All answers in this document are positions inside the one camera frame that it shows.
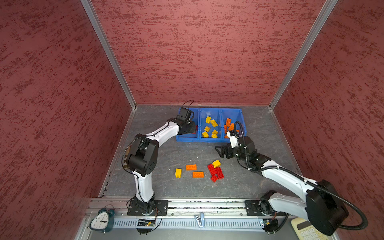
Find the blue three-compartment bin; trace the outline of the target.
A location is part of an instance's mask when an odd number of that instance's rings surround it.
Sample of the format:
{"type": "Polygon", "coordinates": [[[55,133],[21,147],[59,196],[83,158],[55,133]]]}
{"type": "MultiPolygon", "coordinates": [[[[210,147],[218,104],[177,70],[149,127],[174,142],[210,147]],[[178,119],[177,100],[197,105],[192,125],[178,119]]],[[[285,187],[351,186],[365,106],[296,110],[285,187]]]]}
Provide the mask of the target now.
{"type": "Polygon", "coordinates": [[[186,143],[229,143],[227,132],[233,130],[235,122],[243,125],[247,133],[243,111],[223,108],[189,108],[191,120],[196,124],[196,131],[186,135],[177,135],[178,142],[186,143]]]}

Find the yellow long lego bottom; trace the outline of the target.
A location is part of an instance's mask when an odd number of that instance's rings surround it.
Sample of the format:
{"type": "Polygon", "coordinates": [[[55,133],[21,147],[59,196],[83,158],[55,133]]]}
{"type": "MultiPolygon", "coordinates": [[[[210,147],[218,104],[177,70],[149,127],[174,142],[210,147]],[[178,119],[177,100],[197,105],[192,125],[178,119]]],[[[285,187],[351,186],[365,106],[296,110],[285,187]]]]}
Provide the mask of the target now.
{"type": "Polygon", "coordinates": [[[211,125],[213,126],[213,128],[215,128],[215,127],[217,127],[218,126],[218,124],[217,124],[217,122],[214,120],[214,119],[211,119],[211,125]]]}

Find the red lego cluster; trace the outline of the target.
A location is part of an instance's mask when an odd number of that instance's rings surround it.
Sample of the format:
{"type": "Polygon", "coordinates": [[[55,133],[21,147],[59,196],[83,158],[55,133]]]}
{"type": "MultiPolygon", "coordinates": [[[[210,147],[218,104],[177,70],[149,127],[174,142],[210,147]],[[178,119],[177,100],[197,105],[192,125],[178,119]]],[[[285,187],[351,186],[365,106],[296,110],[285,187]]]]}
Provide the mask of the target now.
{"type": "Polygon", "coordinates": [[[211,174],[211,181],[216,182],[217,180],[221,180],[224,178],[224,174],[221,170],[221,167],[215,168],[213,164],[208,165],[209,172],[211,174]]]}

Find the yellow lego small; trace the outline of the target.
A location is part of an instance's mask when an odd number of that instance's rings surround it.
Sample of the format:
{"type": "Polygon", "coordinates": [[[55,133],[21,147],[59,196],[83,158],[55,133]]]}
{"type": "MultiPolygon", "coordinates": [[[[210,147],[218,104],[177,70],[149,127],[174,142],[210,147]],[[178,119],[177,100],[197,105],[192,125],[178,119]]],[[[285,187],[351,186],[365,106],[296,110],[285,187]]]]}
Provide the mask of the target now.
{"type": "Polygon", "coordinates": [[[176,178],[181,178],[182,175],[182,169],[176,169],[175,171],[175,177],[176,178]]]}

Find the orange lego stack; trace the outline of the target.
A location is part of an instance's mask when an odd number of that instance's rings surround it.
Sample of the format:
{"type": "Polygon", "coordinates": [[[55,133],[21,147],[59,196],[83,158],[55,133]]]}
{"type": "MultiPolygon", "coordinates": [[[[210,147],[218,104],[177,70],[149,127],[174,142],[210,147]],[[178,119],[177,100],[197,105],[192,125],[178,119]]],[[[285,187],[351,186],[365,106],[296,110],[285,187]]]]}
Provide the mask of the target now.
{"type": "Polygon", "coordinates": [[[197,171],[197,165],[186,165],[187,171],[192,171],[193,178],[204,178],[204,172],[197,171]]]}

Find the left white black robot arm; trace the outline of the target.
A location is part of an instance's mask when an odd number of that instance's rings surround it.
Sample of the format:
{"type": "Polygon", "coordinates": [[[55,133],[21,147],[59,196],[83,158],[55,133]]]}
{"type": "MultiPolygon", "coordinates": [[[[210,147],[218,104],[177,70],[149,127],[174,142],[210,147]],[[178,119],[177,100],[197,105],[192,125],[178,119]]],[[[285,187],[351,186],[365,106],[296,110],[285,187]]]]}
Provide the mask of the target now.
{"type": "Polygon", "coordinates": [[[137,134],[124,153],[122,160],[128,165],[126,172],[135,178],[134,204],[145,215],[149,215],[155,208],[152,172],[157,165],[159,148],[177,135],[195,133],[194,116],[189,107],[180,108],[178,115],[168,119],[159,129],[145,135],[137,134]]]}

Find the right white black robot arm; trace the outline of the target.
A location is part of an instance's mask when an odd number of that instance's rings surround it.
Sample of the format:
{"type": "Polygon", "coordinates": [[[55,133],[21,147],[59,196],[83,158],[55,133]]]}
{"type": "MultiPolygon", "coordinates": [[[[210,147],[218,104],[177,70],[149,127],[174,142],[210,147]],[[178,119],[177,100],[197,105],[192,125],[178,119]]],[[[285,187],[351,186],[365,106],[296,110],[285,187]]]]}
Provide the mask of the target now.
{"type": "Polygon", "coordinates": [[[363,230],[368,226],[366,215],[351,202],[338,195],[325,180],[305,178],[258,153],[254,142],[230,131],[230,143],[215,149],[222,158],[235,158],[251,173],[270,179],[295,194],[294,197],[269,191],[259,201],[264,215],[286,213],[309,221],[320,233],[331,236],[337,229],[363,230]]]}

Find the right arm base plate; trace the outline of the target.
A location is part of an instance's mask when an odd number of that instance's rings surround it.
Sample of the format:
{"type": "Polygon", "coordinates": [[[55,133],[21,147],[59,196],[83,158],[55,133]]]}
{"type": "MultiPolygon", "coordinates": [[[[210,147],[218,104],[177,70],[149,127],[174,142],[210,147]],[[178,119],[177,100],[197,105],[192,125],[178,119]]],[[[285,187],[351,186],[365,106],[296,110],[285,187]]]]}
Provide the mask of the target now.
{"type": "Polygon", "coordinates": [[[272,212],[271,214],[264,214],[262,208],[260,207],[259,200],[245,200],[245,210],[248,217],[260,217],[260,218],[273,218],[275,217],[284,217],[286,213],[282,212],[272,212]]]}

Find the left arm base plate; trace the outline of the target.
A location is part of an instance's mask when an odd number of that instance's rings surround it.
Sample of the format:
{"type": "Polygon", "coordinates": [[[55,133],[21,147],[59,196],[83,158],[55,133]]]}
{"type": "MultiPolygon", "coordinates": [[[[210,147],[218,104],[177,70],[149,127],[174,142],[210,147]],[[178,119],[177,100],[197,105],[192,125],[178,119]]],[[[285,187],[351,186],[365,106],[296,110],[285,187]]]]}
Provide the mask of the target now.
{"type": "Polygon", "coordinates": [[[128,216],[166,216],[168,212],[168,200],[153,200],[143,203],[140,200],[132,200],[128,204],[128,216]]]}

